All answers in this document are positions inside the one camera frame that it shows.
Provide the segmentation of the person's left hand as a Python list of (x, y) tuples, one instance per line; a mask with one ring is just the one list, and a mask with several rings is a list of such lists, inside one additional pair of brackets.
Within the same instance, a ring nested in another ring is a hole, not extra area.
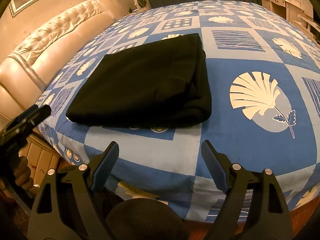
[(25, 156), (19, 157), (19, 162), (14, 168), (15, 184), (25, 191), (33, 187), (33, 178), (31, 178), (31, 170), (28, 166), (28, 159)]

